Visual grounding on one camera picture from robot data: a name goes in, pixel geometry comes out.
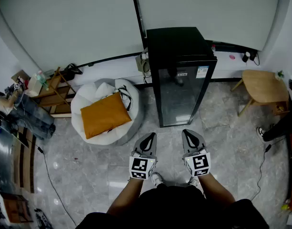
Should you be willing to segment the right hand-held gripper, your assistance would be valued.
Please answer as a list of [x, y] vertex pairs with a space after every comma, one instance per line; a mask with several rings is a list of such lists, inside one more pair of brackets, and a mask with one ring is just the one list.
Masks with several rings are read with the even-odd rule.
[[183, 160], [192, 177], [200, 177], [210, 173], [211, 155], [205, 149], [204, 138], [190, 130], [184, 129], [181, 133], [184, 153]]

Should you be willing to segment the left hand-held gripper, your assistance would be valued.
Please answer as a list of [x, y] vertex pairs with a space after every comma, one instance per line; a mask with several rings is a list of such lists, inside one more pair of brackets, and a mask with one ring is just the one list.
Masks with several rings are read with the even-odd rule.
[[129, 159], [129, 174], [131, 178], [147, 180], [152, 175], [157, 158], [157, 134], [154, 132], [145, 134], [139, 138], [133, 148]]

